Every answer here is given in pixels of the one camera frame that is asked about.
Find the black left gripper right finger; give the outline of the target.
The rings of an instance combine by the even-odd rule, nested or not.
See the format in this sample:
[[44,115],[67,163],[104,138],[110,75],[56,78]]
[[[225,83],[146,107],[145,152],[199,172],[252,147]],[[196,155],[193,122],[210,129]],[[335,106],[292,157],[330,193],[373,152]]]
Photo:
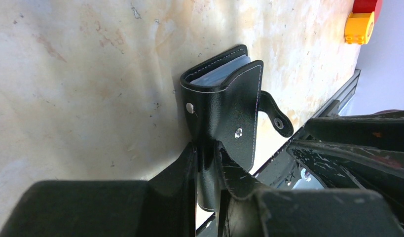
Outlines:
[[277,190],[214,151],[220,237],[404,237],[382,195],[363,189]]

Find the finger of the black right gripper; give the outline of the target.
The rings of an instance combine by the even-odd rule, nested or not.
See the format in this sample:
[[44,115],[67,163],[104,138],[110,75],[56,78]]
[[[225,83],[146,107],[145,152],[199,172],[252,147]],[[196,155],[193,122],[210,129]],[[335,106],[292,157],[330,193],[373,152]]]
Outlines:
[[404,110],[312,118],[304,128],[315,139],[325,142],[404,152]]
[[404,229],[404,151],[296,140],[286,151],[328,188],[381,194]]

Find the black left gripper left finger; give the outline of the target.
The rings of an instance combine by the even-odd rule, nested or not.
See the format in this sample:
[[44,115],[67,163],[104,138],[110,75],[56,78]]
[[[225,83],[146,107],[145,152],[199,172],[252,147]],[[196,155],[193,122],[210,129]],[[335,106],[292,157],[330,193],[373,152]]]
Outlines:
[[148,181],[40,181],[21,196],[1,237],[193,237],[197,148],[189,143]]

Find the black leather card holder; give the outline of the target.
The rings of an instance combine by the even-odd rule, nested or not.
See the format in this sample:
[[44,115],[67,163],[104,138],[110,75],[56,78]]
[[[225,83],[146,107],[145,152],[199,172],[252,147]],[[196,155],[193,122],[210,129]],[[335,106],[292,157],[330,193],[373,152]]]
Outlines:
[[216,141],[221,141],[230,157],[249,171],[255,160],[259,112],[268,115],[281,136],[289,138],[294,133],[290,119],[261,88],[263,62],[236,63],[246,57],[247,47],[239,44],[187,70],[180,78],[185,119],[198,150],[197,202],[208,212],[216,208]]

